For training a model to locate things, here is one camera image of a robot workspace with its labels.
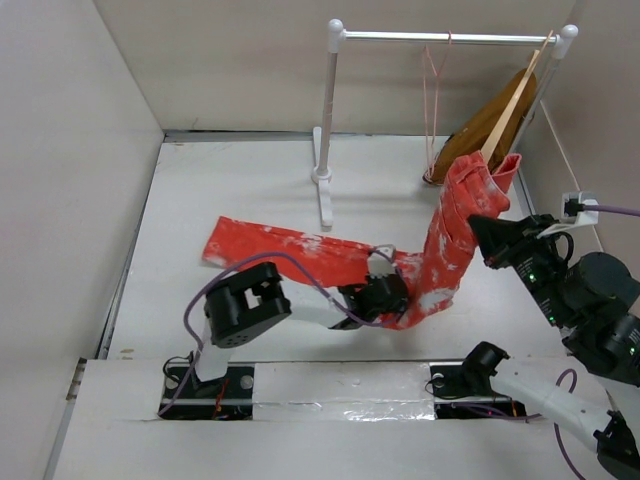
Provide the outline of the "pink wire hanger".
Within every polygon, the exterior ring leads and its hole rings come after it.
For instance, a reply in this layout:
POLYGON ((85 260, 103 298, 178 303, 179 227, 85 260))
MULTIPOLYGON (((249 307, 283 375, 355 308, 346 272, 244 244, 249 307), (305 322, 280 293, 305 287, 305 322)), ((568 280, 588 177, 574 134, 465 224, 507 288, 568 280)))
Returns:
POLYGON ((426 141, 426 168, 423 174, 423 180, 428 184, 433 183, 436 164, 435 140, 438 128, 441 76, 447 63, 451 45, 452 32, 449 31, 447 34, 446 49, 439 65, 436 65, 434 62, 433 55, 428 45, 423 47, 421 54, 423 120, 426 141))

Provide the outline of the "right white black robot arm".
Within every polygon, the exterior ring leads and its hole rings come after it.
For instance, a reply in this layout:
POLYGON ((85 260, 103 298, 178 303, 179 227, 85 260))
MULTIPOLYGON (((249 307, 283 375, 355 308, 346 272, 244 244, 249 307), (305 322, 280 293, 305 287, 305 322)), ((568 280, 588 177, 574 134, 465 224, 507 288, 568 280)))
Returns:
POLYGON ((607 390, 614 407, 600 411, 556 385, 519 376, 515 359, 486 341, 462 363, 465 387, 536 409, 594 452, 614 478, 638 478, 639 319, 630 311, 638 281, 604 252, 573 261, 572 227, 551 215, 519 221, 472 215, 468 224, 485 265, 515 271, 545 320, 566 331, 564 348, 607 390))

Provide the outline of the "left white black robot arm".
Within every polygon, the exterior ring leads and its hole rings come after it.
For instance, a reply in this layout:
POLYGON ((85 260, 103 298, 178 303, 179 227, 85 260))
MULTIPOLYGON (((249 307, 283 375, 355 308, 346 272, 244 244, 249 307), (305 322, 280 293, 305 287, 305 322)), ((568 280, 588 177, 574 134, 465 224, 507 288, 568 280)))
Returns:
POLYGON ((210 398, 229 382, 232 354, 284 320, 291 318, 328 330, 393 326, 407 312, 409 289, 389 258, 376 254, 364 280, 324 287, 295 261, 309 281, 285 278, 273 261, 254 256, 243 270, 228 269, 218 275, 188 304, 183 321, 190 330, 190 314, 203 300, 204 333, 186 357, 173 357, 163 366, 166 380, 163 406, 181 398, 210 398))

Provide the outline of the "red white patterned trousers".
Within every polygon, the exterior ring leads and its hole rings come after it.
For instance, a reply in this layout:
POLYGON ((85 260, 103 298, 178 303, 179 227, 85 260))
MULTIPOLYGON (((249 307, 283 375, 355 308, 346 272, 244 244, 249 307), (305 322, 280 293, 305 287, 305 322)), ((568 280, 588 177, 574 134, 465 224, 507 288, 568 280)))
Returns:
MULTIPOLYGON (((507 192, 521 159, 512 153, 485 160, 480 151, 438 158, 426 175, 428 182, 441 190, 424 246, 419 252, 399 251, 395 255, 408 287, 409 309, 401 319, 384 315, 387 328, 412 328, 452 305, 478 245, 468 219, 472 215, 495 219, 509 209, 507 192)), ((266 252, 288 254, 322 286, 338 287, 364 281, 373 248, 366 243, 221 216, 202 258, 229 267, 266 252)))

